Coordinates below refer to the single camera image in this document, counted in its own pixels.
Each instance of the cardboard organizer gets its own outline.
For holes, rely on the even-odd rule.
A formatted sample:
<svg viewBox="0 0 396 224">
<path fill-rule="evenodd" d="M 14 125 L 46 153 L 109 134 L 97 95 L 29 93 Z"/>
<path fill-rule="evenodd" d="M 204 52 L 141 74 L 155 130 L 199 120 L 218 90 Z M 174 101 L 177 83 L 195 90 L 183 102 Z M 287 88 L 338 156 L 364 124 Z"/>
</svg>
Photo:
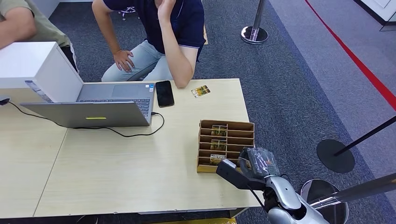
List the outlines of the cardboard organizer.
<svg viewBox="0 0 396 224">
<path fill-rule="evenodd" d="M 226 136 L 211 135 L 212 125 L 226 126 Z M 225 140 L 225 150 L 211 150 L 212 140 Z M 247 122 L 201 120 L 199 124 L 197 172 L 215 173 L 217 165 L 211 165 L 211 155 L 225 155 L 239 167 L 238 157 L 244 147 L 255 145 L 255 125 Z"/>
</svg>

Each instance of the dark carpet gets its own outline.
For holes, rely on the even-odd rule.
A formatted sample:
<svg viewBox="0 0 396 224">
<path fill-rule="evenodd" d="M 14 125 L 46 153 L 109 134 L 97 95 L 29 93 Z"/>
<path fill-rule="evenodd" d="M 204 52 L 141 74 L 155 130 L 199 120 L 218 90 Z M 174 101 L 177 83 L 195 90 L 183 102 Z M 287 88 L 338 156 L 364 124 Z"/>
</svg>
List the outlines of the dark carpet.
<svg viewBox="0 0 396 224">
<path fill-rule="evenodd" d="M 372 173 L 357 151 L 354 151 L 355 169 L 348 174 L 329 171 L 318 160 L 316 145 L 321 140 L 350 142 L 351 139 L 269 3 L 262 20 L 269 39 L 260 46 L 240 39 L 241 29 L 253 23 L 257 5 L 258 0 L 204 1 L 209 45 L 202 50 L 194 78 L 240 78 L 250 121 L 257 127 L 256 145 L 274 153 L 281 173 L 290 177 L 295 190 L 299 191 L 307 180 L 314 178 L 327 180 L 340 189 L 372 180 Z M 113 14 L 112 19 L 123 49 L 132 49 L 143 41 L 145 33 L 137 15 L 128 15 L 127 21 L 122 21 L 120 15 Z M 73 41 L 82 79 L 99 81 L 113 58 L 90 3 L 61 3 L 51 21 Z M 349 208 L 350 224 L 396 220 L 384 195 L 351 202 Z M 105 218 L 101 224 L 151 221 L 138 220 L 135 214 L 102 217 Z M 19 221 L 7 220 L 7 223 Z M 261 208 L 248 209 L 237 221 L 268 223 Z"/>
</svg>

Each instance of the hand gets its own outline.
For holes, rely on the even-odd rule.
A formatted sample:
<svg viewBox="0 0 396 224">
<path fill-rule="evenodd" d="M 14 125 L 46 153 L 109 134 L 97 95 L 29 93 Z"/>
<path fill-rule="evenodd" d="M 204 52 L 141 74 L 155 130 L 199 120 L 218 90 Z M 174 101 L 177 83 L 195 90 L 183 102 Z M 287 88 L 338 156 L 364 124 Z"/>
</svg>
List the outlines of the hand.
<svg viewBox="0 0 396 224">
<path fill-rule="evenodd" d="M 129 65 L 131 65 L 133 68 L 135 67 L 132 60 L 128 57 L 128 56 L 131 57 L 134 56 L 132 52 L 127 50 L 119 50 L 115 52 L 113 56 L 114 56 L 115 64 L 119 70 L 124 69 L 124 71 L 126 72 L 131 72 L 131 68 L 129 67 Z"/>
<path fill-rule="evenodd" d="M 160 22 L 170 22 L 170 14 L 175 6 L 176 0 L 162 0 L 158 7 L 158 20 Z"/>
</svg>

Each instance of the navy polo shirt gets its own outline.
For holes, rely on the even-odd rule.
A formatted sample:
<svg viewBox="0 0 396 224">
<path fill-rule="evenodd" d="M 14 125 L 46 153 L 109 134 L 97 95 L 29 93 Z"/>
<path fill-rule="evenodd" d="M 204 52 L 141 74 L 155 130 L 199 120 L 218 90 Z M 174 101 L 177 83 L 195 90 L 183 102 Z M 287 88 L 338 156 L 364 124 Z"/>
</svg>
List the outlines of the navy polo shirt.
<svg viewBox="0 0 396 224">
<path fill-rule="evenodd" d="M 103 2 L 114 11 L 134 6 L 146 30 L 148 42 L 165 54 L 158 10 L 154 0 L 103 0 Z M 205 43 L 205 15 L 201 0 L 176 0 L 170 15 L 170 22 L 177 43 L 180 46 L 199 49 L 199 56 Z"/>
</svg>

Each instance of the table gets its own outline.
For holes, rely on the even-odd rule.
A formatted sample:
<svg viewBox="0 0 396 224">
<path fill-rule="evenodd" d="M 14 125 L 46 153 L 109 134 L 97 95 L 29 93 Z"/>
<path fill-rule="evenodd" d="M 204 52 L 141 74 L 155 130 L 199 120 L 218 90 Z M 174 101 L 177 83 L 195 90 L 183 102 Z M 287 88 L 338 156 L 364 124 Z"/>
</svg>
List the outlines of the table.
<svg viewBox="0 0 396 224">
<path fill-rule="evenodd" d="M 210 94 L 194 98 L 191 89 L 207 85 Z M 153 111 L 165 117 L 151 136 L 122 138 L 108 130 L 69 129 L 37 206 L 35 217 L 107 213 L 227 210 L 258 206 L 249 191 L 216 174 L 197 173 L 201 119 L 248 122 L 238 79 L 191 80 L 174 89 L 175 105 Z M 151 127 L 117 128 L 125 134 Z"/>
<path fill-rule="evenodd" d="M 0 89 L 14 102 L 40 102 L 30 89 Z M 0 218 L 32 217 L 66 128 L 0 107 Z"/>
</svg>

